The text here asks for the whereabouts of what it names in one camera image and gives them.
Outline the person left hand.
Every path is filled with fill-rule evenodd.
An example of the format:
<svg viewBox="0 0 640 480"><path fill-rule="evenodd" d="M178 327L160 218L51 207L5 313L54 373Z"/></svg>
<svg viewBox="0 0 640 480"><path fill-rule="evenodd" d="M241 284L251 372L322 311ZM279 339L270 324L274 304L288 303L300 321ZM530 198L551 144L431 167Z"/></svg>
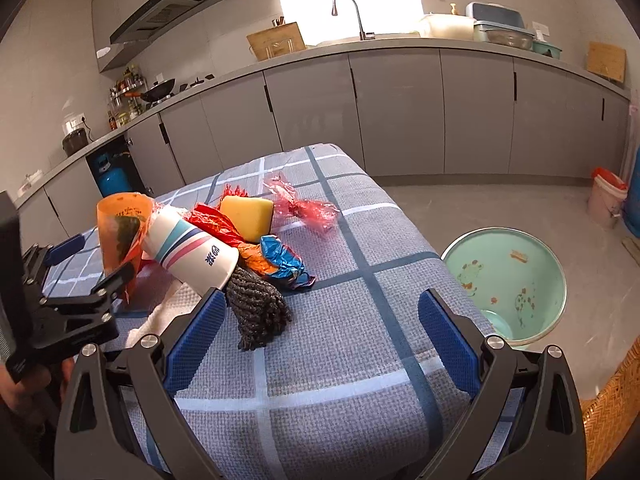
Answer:
<svg viewBox="0 0 640 480"><path fill-rule="evenodd" d="M66 359L56 365L36 364L19 382L14 382L6 364L1 364L1 406L20 429L40 428L45 422L58 424L75 362Z"/></svg>

